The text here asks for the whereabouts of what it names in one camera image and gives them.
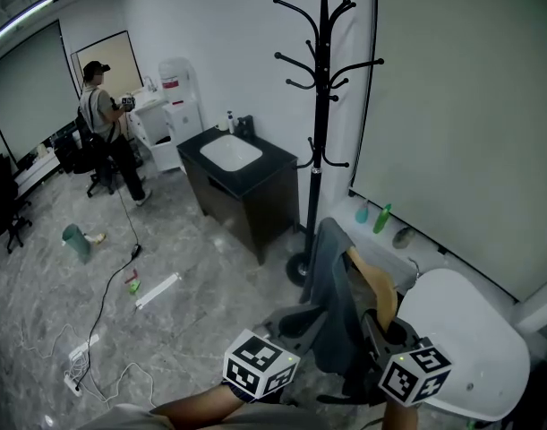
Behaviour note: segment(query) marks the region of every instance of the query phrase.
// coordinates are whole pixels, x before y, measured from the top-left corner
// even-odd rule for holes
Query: white t-shirt
[[[90,130],[93,133],[99,134],[105,142],[107,142],[108,136],[112,131],[112,126],[114,126],[115,130],[110,141],[113,142],[120,136],[120,125],[118,123],[109,123],[104,115],[107,111],[112,110],[112,101],[107,91],[97,86],[85,84],[80,97],[80,110]],[[94,128],[92,128],[92,117],[94,118]]]
[[[166,417],[134,405],[117,405],[79,430],[179,430]],[[216,426],[205,430],[329,430],[317,415],[284,405],[243,405]]]

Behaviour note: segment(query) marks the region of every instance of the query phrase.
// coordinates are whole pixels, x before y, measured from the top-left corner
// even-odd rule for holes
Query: black coat rack
[[[342,68],[332,77],[330,76],[330,43],[331,32],[335,26],[335,22],[338,17],[344,12],[355,8],[356,3],[350,0],[343,0],[333,14],[329,17],[329,0],[321,0],[321,19],[319,28],[315,24],[312,17],[303,11],[301,8],[297,8],[292,4],[283,2],[282,0],[273,0],[275,4],[282,4],[287,8],[291,8],[294,11],[302,14],[307,21],[312,25],[312,29],[315,33],[315,48],[313,49],[310,40],[306,40],[306,44],[309,47],[312,57],[315,61],[315,70],[308,67],[305,64],[295,61],[290,57],[283,56],[281,53],[275,53],[276,59],[281,59],[289,64],[296,65],[307,71],[313,78],[313,84],[310,86],[303,86],[292,80],[287,79],[286,83],[291,84],[302,90],[310,90],[316,87],[317,101],[315,105],[315,133],[314,138],[309,137],[309,144],[311,145],[312,156],[309,162],[302,166],[296,166],[296,168],[308,168],[312,164],[311,168],[311,188],[309,191],[309,214],[307,217],[307,230],[305,236],[305,249],[304,252],[296,254],[289,259],[286,272],[289,279],[296,285],[302,286],[307,276],[307,270],[309,267],[309,261],[311,259],[311,251],[313,239],[315,236],[315,222],[317,220],[317,207],[319,205],[319,195],[321,193],[321,160],[323,159],[327,164],[335,168],[348,168],[348,162],[331,162],[325,155],[325,145],[327,143],[327,128],[329,125],[329,102],[338,101],[338,96],[331,95],[331,90],[335,90],[348,83],[348,79],[335,83],[337,78],[349,70],[355,68],[367,67],[369,65],[384,64],[382,59],[377,59],[369,62],[362,62],[360,64],[349,65]]]

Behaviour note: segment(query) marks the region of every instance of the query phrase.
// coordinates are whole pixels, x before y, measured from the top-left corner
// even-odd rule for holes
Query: shoe
[[[144,197],[141,198],[139,201],[136,201],[136,205],[138,207],[141,207],[142,205],[144,205],[144,203],[146,203],[146,201],[149,199],[149,197],[151,196],[151,190],[150,189],[147,189],[147,190],[144,190]]]

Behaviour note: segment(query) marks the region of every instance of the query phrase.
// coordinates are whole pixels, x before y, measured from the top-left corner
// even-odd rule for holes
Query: power strip
[[[82,389],[80,387],[78,388],[78,390],[76,389],[76,383],[70,378],[68,373],[64,373],[64,383],[74,395],[79,398],[82,396]]]

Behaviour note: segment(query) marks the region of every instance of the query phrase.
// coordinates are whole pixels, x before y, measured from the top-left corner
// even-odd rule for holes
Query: man
[[[321,417],[306,409],[268,403],[245,404],[248,401],[251,397],[232,383],[221,383],[150,412],[134,405],[118,405],[80,430],[329,430]],[[417,427],[415,408],[404,408],[389,401],[382,430],[416,430]]]
[[[117,110],[112,107],[112,99],[98,88],[104,81],[104,72],[110,67],[98,61],[89,62],[83,69],[84,88],[80,97],[80,110],[90,130],[98,134],[106,143],[108,154],[114,159],[124,178],[132,199],[143,205],[151,196],[151,190],[143,190],[136,173],[136,161],[130,144],[120,132],[118,119],[131,110],[124,105]]]

